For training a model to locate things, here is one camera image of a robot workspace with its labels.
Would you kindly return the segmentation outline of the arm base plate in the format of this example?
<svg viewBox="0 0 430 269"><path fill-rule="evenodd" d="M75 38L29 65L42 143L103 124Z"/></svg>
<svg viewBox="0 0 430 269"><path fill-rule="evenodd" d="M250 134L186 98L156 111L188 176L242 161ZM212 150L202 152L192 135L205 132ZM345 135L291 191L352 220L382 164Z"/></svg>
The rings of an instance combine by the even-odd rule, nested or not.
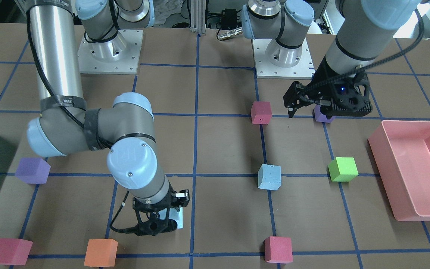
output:
<svg viewBox="0 0 430 269"><path fill-rule="evenodd" d="M77 53L80 73L137 75L143 36L143 30L120 30L110 41L89 43L85 35Z"/></svg>
<svg viewBox="0 0 430 269"><path fill-rule="evenodd" d="M257 78L310 80L315 73L306 39L302 46L288 49L275 39L252 40Z"/></svg>

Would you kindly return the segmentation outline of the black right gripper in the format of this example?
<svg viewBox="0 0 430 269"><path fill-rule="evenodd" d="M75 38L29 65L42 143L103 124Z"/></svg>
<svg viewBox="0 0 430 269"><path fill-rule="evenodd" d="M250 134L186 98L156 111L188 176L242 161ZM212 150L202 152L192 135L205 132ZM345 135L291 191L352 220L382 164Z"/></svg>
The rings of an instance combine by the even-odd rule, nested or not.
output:
<svg viewBox="0 0 430 269"><path fill-rule="evenodd" d="M138 224L134 233L138 236L169 233L177 229L177 223L169 219L169 210L186 207L190 201L189 189L179 192L169 189L166 196L155 204L142 203L133 198L133 209L136 212Z"/></svg>

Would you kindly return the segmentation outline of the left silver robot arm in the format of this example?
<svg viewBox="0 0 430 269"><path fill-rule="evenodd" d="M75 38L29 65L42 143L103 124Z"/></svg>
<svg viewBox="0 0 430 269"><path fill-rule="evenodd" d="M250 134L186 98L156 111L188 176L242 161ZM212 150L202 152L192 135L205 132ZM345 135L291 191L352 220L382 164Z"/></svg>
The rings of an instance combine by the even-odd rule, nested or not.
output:
<svg viewBox="0 0 430 269"><path fill-rule="evenodd" d="M307 85L294 81L283 96L288 117L313 104L327 118L363 117L373 110L366 71L397 59L423 39L424 23L417 5L421 0L337 0L344 22L335 40ZM419 33L413 44L378 60L396 31L411 14L418 19ZM273 39L272 62L280 66L280 53L299 52L314 19L304 0L249 0L241 10L244 37Z"/></svg>

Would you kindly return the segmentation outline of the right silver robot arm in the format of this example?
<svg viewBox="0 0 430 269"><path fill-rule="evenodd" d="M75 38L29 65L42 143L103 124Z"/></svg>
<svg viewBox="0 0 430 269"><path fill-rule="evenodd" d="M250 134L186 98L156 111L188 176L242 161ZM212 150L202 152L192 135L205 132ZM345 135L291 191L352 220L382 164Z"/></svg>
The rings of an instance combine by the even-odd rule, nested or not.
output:
<svg viewBox="0 0 430 269"><path fill-rule="evenodd" d="M87 109L69 0L27 0L26 27L39 76L41 114L28 124L27 139L41 157L108 149L115 181L133 195L137 223L110 229L138 236L169 233L183 224L190 191L174 191L157 157L150 101L127 92L109 109Z"/></svg>

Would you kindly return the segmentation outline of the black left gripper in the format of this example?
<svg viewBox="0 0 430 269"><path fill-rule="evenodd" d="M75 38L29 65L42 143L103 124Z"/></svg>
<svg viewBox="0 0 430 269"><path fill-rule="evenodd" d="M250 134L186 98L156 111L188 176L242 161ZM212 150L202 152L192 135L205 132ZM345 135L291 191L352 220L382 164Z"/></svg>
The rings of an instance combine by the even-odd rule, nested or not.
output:
<svg viewBox="0 0 430 269"><path fill-rule="evenodd" d="M369 93L369 79L364 70L355 72L353 77L340 75L323 60L309 84L292 82L283 102L290 118L301 107L312 104L319 105L327 118L363 117L372 112Z"/></svg>

